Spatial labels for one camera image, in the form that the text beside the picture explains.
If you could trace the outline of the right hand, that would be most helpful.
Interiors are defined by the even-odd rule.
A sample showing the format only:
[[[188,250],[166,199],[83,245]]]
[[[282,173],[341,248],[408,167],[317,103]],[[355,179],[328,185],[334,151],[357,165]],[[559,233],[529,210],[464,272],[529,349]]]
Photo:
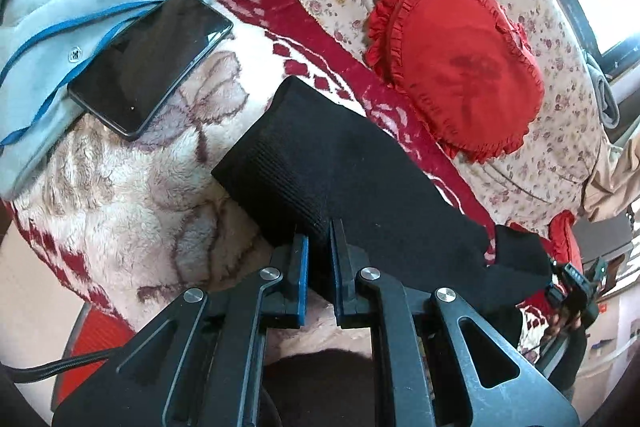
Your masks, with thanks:
[[[558,337],[566,331],[574,331],[582,326],[582,316],[580,314],[570,313],[570,311],[559,310],[547,317],[548,326],[544,330],[541,343],[545,345],[552,339]]]

